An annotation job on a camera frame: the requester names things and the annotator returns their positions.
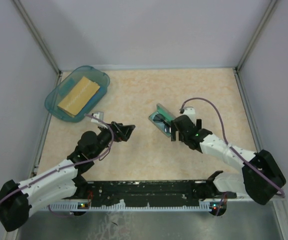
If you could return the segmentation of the grey glasses case green lining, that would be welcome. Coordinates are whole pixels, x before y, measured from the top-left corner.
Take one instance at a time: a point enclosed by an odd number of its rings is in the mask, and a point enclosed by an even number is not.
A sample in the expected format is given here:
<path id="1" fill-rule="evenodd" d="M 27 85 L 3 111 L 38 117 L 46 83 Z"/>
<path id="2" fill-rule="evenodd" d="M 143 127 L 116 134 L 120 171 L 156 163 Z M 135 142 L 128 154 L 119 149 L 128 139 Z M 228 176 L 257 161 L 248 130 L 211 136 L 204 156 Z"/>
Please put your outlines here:
<path id="1" fill-rule="evenodd" d="M 168 138 L 171 136 L 171 121 L 175 118 L 175 115 L 161 103 L 156 104 L 156 110 L 148 117 L 150 122 Z"/>

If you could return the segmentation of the black aviator sunglasses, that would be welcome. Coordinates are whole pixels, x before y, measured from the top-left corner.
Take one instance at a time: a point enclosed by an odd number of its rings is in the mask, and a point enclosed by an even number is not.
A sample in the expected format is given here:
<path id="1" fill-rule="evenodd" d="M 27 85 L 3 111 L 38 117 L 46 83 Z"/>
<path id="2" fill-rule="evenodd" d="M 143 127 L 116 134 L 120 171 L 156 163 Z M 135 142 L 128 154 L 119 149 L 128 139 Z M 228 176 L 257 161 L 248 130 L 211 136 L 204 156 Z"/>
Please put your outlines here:
<path id="1" fill-rule="evenodd" d="M 166 118 L 162 114 L 160 113 L 156 114 L 153 118 L 153 122 L 163 124 L 164 132 L 167 134 L 171 133 L 170 131 L 171 124 L 168 121 L 166 121 Z"/>

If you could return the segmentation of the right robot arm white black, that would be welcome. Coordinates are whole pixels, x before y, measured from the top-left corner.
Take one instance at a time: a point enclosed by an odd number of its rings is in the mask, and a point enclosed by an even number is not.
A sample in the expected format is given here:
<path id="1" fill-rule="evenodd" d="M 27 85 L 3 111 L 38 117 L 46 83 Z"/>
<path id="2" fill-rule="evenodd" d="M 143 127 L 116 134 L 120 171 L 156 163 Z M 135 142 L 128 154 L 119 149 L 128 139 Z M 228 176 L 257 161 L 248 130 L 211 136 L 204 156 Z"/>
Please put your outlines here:
<path id="1" fill-rule="evenodd" d="M 272 154 L 267 150 L 254 152 L 226 143 L 211 131 L 182 115 L 171 122 L 172 140 L 179 138 L 191 150 L 222 160 L 238 173 L 222 172 L 207 185 L 207 192 L 218 198 L 225 192 L 248 195 L 258 204 L 265 205 L 286 184 L 286 178 Z"/>

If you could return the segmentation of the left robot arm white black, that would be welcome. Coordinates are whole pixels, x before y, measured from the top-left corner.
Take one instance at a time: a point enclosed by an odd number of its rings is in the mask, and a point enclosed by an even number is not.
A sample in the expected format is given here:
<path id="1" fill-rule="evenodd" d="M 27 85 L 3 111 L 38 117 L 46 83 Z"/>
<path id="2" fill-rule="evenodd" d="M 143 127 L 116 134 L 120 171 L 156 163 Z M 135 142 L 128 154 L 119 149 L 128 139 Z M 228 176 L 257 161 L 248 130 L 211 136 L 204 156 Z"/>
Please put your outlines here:
<path id="1" fill-rule="evenodd" d="M 7 232 L 27 222 L 41 208 L 62 199 L 87 195 L 82 174 L 94 161 L 110 152 L 114 142 L 129 140 L 135 125 L 111 122 L 99 127 L 100 133 L 86 131 L 74 151 L 50 170 L 21 182 L 9 180 L 0 189 L 0 222 Z"/>

